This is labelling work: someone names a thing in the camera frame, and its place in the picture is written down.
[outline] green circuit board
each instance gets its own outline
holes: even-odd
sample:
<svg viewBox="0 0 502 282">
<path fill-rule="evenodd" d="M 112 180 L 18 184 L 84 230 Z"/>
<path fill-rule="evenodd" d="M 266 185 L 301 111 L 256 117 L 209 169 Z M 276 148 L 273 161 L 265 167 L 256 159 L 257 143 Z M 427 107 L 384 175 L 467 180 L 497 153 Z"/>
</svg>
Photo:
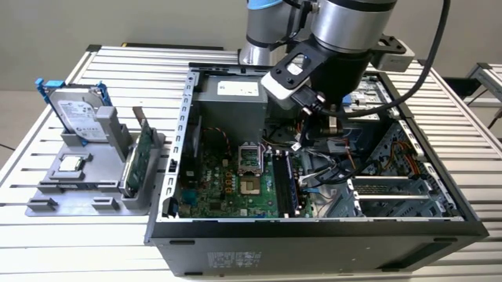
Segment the green circuit board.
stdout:
<svg viewBox="0 0 502 282">
<path fill-rule="evenodd" d="M 298 158 L 292 163 L 293 167 L 301 167 Z M 237 160 L 228 160 L 222 166 L 221 157 L 204 154 L 198 187 L 181 190 L 180 217 L 278 217 L 270 156 L 262 158 L 258 177 L 238 176 L 237 168 Z M 309 204 L 297 216 L 304 217 L 306 213 L 310 216 Z"/>
</svg>

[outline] gray wall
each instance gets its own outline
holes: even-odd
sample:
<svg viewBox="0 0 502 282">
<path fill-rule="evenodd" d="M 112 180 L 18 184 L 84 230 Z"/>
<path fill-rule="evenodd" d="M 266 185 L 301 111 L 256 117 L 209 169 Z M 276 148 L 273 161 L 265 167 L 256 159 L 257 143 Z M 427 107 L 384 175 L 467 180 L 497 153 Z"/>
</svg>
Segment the gray wall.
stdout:
<svg viewBox="0 0 502 282">
<path fill-rule="evenodd" d="M 399 0 L 387 33 L 423 57 L 440 0 Z M 436 69 L 464 75 L 475 62 L 502 62 L 500 0 L 452 0 Z M 89 43 L 240 47 L 244 0 L 0 0 L 0 90 L 30 90 L 63 78 Z"/>
</svg>

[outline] ram slot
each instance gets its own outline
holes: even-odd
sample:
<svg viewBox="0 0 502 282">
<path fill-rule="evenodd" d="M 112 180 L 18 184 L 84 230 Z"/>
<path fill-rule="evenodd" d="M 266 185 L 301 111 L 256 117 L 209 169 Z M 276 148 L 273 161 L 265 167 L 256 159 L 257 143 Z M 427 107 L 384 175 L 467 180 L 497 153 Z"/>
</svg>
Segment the ram slot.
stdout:
<svg viewBox="0 0 502 282">
<path fill-rule="evenodd" d="M 290 176 L 288 172 L 286 156 L 272 157 L 276 205 L 280 217 L 293 217 Z"/>
</svg>

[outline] case label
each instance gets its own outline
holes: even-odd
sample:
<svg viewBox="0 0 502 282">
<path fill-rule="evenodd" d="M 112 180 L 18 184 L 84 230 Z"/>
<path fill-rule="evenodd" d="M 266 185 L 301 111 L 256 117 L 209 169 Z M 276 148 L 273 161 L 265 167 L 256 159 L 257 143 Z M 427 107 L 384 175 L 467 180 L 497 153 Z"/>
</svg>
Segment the case label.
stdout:
<svg viewBox="0 0 502 282">
<path fill-rule="evenodd" d="M 105 133 L 98 122 L 92 106 L 86 102 L 59 100 L 62 115 L 73 129 L 74 134 L 89 142 L 106 141 Z"/>
<path fill-rule="evenodd" d="M 226 96 L 257 96 L 257 82 L 220 81 L 217 94 Z"/>
<path fill-rule="evenodd" d="M 260 251 L 213 251 L 206 253 L 210 268 L 257 267 Z"/>
</svg>

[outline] aluminum profile table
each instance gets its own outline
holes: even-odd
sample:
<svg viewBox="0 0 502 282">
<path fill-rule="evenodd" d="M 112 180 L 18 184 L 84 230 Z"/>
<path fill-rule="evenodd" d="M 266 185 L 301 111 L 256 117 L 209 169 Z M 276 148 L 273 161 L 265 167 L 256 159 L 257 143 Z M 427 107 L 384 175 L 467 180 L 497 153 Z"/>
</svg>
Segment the aluminum profile table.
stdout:
<svg viewBox="0 0 502 282">
<path fill-rule="evenodd" d="M 477 63 L 467 74 L 467 78 L 475 78 L 485 89 L 502 101 L 502 65 Z"/>
<path fill-rule="evenodd" d="M 109 89 L 118 119 L 137 130 L 132 106 L 142 106 L 150 126 L 166 136 L 156 185 L 164 169 L 188 62 L 236 63 L 236 53 L 185 49 L 101 47 L 85 52 L 66 83 Z M 388 73 L 400 94 L 417 79 Z M 448 169 L 489 237 L 413 273 L 355 276 L 212 277 L 210 281 L 502 281 L 502 147 L 435 71 L 407 101 L 415 120 Z M 174 278 L 154 247 L 142 246 L 146 216 L 26 217 L 25 203 L 62 144 L 61 124 L 46 108 L 0 171 L 1 281 L 150 281 Z"/>
</svg>

